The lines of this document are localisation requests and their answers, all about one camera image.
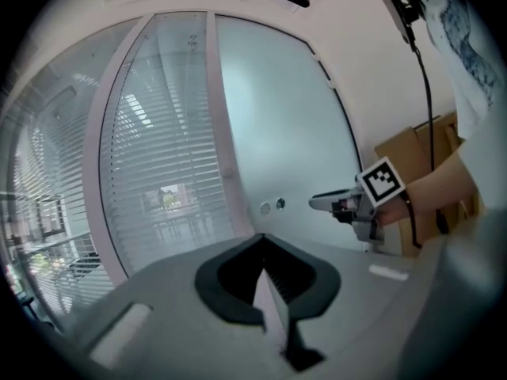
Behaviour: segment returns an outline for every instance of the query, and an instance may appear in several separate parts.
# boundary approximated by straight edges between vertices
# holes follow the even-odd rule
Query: hand
[[[386,226],[409,216],[405,202],[400,196],[390,199],[377,208],[375,218],[381,226]]]

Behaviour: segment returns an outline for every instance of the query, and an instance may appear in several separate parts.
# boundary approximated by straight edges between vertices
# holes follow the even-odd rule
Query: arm
[[[457,203],[472,196],[477,188],[459,153],[455,152],[433,173],[408,184],[406,190],[417,215]],[[377,218],[382,225],[405,217],[408,217],[408,210],[399,197],[383,204],[377,211]]]

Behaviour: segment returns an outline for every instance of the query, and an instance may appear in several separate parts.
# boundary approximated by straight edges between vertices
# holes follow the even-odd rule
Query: glass wall
[[[206,13],[155,15],[112,88],[101,194],[128,275],[234,237],[208,110]]]
[[[352,187],[360,172],[343,108],[310,48],[251,21],[217,16],[216,26],[255,230],[357,249],[351,226],[308,206],[315,194]]]
[[[21,302],[66,329],[112,290],[82,194],[86,121],[101,76],[137,20],[100,31],[45,66],[0,126],[2,264]]]

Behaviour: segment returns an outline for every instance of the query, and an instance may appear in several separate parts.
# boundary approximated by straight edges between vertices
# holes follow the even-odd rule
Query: ceiling
[[[366,163],[373,147],[426,118],[421,72],[381,0],[53,0],[29,33],[10,99],[59,53],[94,32],[146,13],[214,10],[271,25],[309,42],[337,86]],[[454,109],[452,90],[425,23],[414,24],[435,114]]]

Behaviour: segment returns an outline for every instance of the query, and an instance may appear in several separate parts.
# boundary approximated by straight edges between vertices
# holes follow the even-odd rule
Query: white strip
[[[86,217],[92,234],[93,243],[101,256],[104,269],[112,283],[118,286],[127,279],[127,274],[116,255],[111,242],[104,210],[102,208],[101,182],[99,176],[99,155],[101,149],[101,129],[105,108],[116,76],[139,34],[148,24],[153,14],[141,18],[127,34],[115,54],[112,56],[101,83],[93,97],[82,156],[82,191],[85,200]]]
[[[108,369],[114,369],[125,348],[131,344],[134,336],[143,327],[151,313],[151,308],[143,304],[134,304],[99,340],[90,353],[90,358]]]
[[[287,333],[282,321],[282,314],[276,307],[274,294],[269,286],[269,277],[266,270],[262,270],[257,280],[255,295],[253,297],[253,306],[262,311],[264,316],[264,325],[266,336],[276,345],[276,349],[283,351],[287,346]],[[280,304],[286,306],[280,294],[277,294]],[[288,322],[288,307],[284,311],[284,321]]]
[[[206,21],[206,69],[208,73],[208,107],[213,122],[216,154],[219,159],[223,190],[229,207],[232,228],[236,237],[251,236],[254,234],[254,228],[248,217],[245,193],[234,152],[231,122],[223,89],[215,13],[211,11],[208,12]]]
[[[399,270],[391,269],[387,266],[379,266],[378,264],[370,264],[368,271],[373,275],[387,277],[388,279],[399,280],[401,282],[409,278],[407,272],[400,272]]]

